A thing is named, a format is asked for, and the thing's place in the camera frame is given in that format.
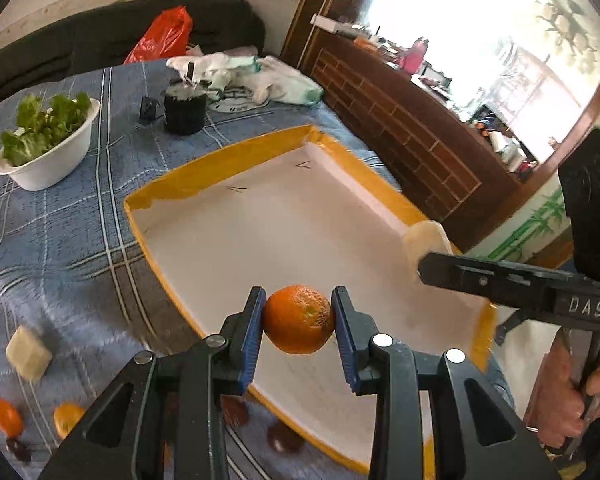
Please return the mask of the person right hand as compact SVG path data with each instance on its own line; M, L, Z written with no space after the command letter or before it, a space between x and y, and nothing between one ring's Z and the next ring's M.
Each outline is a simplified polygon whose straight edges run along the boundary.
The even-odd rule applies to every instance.
M566 439L583 434L584 400L570 373L571 354L564 337L557 333L539 371L540 390L531 417L539 440L550 448L561 448ZM600 396L600 367L588 378L585 393ZM600 405L594 418L600 418Z

